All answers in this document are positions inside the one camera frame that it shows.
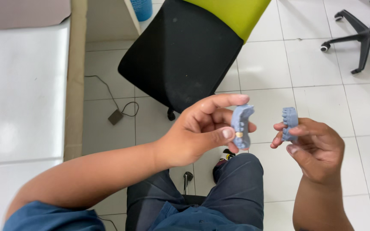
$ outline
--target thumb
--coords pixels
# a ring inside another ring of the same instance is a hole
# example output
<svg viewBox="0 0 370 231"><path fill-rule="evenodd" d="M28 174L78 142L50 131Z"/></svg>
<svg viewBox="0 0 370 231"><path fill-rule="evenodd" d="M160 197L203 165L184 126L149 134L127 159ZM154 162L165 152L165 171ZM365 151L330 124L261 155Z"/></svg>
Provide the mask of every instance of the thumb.
<svg viewBox="0 0 370 231"><path fill-rule="evenodd" d="M231 127L222 127L212 132L200 133L198 137L198 148L202 152L225 145L235 137L235 130Z"/></svg>
<svg viewBox="0 0 370 231"><path fill-rule="evenodd" d="M315 157L313 157L309 152L303 150L300 146L290 144L286 147L286 150L299 164L307 176L309 176L309 173L318 167Z"/></svg>

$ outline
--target forearm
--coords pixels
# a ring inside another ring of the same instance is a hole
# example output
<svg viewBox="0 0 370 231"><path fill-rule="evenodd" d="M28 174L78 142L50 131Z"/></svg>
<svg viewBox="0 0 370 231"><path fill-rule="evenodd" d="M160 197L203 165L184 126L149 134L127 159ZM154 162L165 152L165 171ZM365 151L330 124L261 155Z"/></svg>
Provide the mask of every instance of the forearm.
<svg viewBox="0 0 370 231"><path fill-rule="evenodd" d="M340 175L328 185L303 176L296 194L293 222L297 231L353 231L343 208Z"/></svg>
<svg viewBox="0 0 370 231"><path fill-rule="evenodd" d="M149 143L86 155L55 166L26 183L6 218L32 201L67 208L89 208L111 194L165 170Z"/></svg>

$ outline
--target blue shirt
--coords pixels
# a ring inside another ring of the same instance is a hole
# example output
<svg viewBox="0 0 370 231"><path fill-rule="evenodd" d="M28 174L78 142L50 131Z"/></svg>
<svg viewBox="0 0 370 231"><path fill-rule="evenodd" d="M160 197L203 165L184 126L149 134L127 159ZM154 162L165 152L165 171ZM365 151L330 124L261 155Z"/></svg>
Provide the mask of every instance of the blue shirt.
<svg viewBox="0 0 370 231"><path fill-rule="evenodd" d="M105 231L94 210L71 210L39 201L26 204L7 220L3 231ZM252 225L235 224L215 210L189 207L179 213L165 202L150 231L261 231Z"/></svg>

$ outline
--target blue container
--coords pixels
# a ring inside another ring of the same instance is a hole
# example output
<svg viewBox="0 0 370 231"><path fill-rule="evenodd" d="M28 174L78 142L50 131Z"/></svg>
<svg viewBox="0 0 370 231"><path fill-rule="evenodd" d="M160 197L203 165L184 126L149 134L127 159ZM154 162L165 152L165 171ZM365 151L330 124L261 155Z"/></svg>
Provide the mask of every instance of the blue container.
<svg viewBox="0 0 370 231"><path fill-rule="evenodd" d="M131 0L138 21L142 22L151 18L152 0Z"/></svg>

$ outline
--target shirt sleeve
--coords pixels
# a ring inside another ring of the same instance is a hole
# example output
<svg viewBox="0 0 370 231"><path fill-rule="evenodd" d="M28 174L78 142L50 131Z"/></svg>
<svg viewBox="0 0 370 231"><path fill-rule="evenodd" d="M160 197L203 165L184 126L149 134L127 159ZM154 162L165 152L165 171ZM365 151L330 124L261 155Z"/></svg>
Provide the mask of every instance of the shirt sleeve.
<svg viewBox="0 0 370 231"><path fill-rule="evenodd" d="M30 202L9 217L3 231L105 231L94 210L71 210Z"/></svg>

